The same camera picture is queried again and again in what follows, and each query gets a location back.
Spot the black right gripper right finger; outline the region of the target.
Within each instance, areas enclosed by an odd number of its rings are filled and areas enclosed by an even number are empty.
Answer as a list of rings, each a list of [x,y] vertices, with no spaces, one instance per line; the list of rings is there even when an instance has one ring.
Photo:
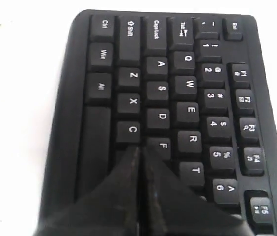
[[[148,236],[252,236],[248,223],[200,198],[162,161],[142,149]]]

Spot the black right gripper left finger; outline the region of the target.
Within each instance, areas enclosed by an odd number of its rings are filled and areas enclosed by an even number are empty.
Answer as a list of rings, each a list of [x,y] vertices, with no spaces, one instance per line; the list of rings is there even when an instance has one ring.
[[[135,236],[140,148],[129,146],[120,162],[91,192],[38,224],[36,236]]]

